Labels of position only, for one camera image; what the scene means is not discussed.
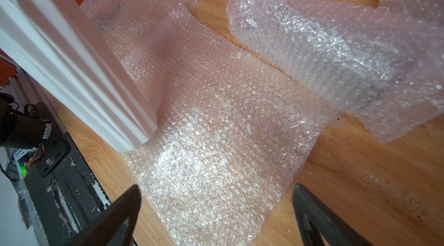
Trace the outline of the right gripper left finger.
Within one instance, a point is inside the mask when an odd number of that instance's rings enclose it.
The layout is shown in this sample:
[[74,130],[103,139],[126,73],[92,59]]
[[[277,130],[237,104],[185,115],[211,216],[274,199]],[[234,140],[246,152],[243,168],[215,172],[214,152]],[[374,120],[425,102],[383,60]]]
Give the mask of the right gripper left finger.
[[142,204],[138,185],[127,189],[67,246],[134,246],[133,233]]

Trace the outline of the bubble wrap sheet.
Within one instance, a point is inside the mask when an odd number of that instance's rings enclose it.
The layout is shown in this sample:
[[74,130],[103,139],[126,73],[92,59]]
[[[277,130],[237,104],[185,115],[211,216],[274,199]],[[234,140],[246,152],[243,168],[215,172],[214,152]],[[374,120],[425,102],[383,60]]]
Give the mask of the bubble wrap sheet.
[[319,96],[182,5],[124,66],[158,116],[123,156],[178,246],[247,246],[333,117]]
[[80,7],[100,32],[118,61],[126,67],[152,65],[172,70],[175,62],[164,54],[170,28],[162,21],[169,14],[199,0],[83,0]]

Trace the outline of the white ribbed ceramic vase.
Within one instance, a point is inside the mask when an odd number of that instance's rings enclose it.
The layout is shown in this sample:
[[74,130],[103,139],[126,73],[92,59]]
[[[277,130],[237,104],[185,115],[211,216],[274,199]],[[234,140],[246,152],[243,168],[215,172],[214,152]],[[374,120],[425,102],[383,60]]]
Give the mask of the white ribbed ceramic vase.
[[120,153],[157,116],[75,0],[1,0],[1,49]]

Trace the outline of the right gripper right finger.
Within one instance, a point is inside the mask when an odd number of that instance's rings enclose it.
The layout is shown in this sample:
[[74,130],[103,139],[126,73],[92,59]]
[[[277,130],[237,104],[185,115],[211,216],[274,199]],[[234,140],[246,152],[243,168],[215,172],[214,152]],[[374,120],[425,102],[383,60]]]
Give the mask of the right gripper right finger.
[[305,246],[371,245],[301,183],[294,187],[292,205]]

